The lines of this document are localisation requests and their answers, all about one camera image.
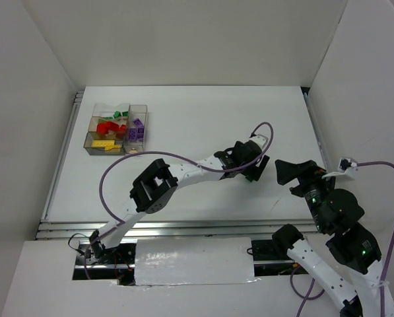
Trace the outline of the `purple lego brick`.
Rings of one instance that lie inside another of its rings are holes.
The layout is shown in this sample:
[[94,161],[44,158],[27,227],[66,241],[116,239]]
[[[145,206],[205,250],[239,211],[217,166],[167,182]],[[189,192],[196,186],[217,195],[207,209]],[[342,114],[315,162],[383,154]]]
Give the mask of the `purple lego brick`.
[[137,128],[129,128],[127,134],[127,140],[129,142],[136,142],[137,141]]

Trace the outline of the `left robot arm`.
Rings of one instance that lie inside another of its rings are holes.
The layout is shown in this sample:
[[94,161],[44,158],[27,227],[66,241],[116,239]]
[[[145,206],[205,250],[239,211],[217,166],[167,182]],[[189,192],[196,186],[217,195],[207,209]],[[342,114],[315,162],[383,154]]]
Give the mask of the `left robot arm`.
[[266,152],[272,140],[252,134],[245,143],[237,141],[233,147],[217,151],[212,156],[199,161],[174,153],[148,151],[148,155],[173,157],[181,160],[182,163],[168,164],[162,158],[151,162],[133,181],[127,196],[127,206],[120,216],[110,210],[104,199],[105,178],[117,164],[145,153],[133,153],[115,161],[104,171],[98,185],[102,206],[112,219],[91,234],[91,251],[86,251],[85,254],[93,254],[98,263],[110,260],[125,234],[145,215],[165,208],[174,192],[181,188],[202,182],[234,178],[239,174],[251,182],[258,181],[270,159]]

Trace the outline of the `red long lego brick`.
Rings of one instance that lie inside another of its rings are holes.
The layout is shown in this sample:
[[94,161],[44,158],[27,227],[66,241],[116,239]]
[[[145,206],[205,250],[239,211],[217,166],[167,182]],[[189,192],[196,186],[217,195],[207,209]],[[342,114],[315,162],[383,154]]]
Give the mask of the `red long lego brick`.
[[126,125],[120,125],[117,131],[115,132],[115,136],[118,139],[123,139],[125,137],[127,126]]

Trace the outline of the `red flower lego piece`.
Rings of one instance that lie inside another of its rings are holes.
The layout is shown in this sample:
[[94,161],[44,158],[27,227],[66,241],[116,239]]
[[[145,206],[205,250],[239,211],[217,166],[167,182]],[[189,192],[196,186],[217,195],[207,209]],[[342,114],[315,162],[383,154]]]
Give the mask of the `red flower lego piece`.
[[102,135],[106,135],[108,133],[108,127],[106,122],[98,123],[96,126],[96,132]]

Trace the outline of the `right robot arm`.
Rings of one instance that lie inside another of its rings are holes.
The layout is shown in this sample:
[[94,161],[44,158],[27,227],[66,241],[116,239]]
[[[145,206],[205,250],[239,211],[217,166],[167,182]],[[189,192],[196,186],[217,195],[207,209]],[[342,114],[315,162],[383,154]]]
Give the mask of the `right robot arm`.
[[331,297],[341,316],[394,316],[394,300],[385,280],[389,256],[382,256],[375,236],[359,220],[365,212],[348,190],[335,187],[338,176],[350,176],[361,165],[342,158],[337,171],[327,172],[316,162],[291,163],[276,160],[277,182],[293,180],[290,193],[303,198],[317,231],[327,234],[333,258],[347,268],[345,281],[310,247],[293,225],[284,225],[273,236],[275,249],[302,266]]

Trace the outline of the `yellow long lego brick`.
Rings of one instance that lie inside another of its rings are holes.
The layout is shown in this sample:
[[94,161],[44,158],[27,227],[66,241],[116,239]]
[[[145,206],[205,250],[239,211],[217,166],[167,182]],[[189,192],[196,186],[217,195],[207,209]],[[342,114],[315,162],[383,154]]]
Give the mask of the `yellow long lego brick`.
[[105,151],[116,148],[115,140],[93,140],[92,148],[103,148]]

